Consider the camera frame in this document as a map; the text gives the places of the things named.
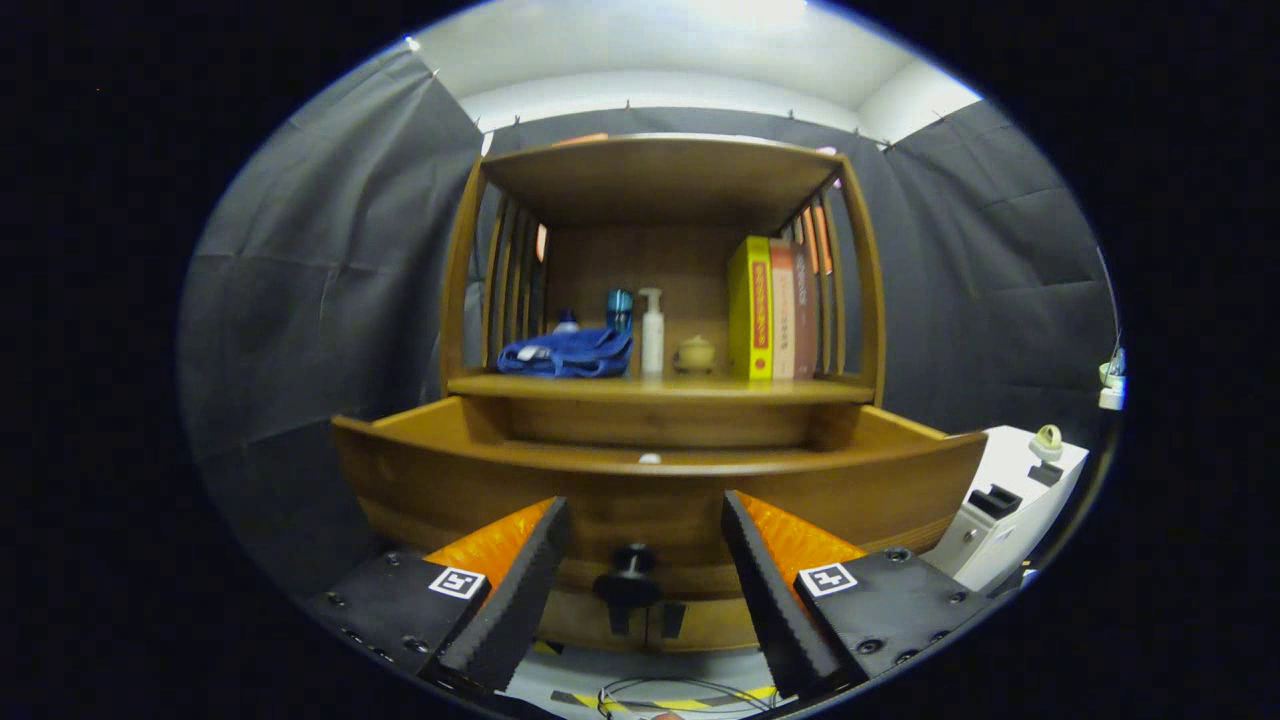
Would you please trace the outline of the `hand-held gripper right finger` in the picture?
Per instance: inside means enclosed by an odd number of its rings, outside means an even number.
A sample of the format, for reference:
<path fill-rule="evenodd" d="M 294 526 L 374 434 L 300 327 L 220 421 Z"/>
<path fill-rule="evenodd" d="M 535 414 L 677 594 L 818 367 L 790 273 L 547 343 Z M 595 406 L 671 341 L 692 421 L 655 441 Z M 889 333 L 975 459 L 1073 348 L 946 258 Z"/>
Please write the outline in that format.
<path fill-rule="evenodd" d="M 721 528 L 785 697 L 878 682 L 998 607 L 901 546 L 860 551 L 833 538 L 801 548 L 806 521 L 733 489 L 723 495 Z"/>

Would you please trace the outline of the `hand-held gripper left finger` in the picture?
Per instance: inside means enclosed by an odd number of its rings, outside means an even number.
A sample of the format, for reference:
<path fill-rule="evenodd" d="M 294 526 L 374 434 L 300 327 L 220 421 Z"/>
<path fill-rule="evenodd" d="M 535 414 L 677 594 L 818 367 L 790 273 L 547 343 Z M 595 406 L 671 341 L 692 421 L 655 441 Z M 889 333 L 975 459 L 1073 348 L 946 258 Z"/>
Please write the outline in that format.
<path fill-rule="evenodd" d="M 362 562 L 307 607 L 393 669 L 495 693 L 527 652 L 568 538 L 567 498 L 547 498 L 435 553 Z"/>

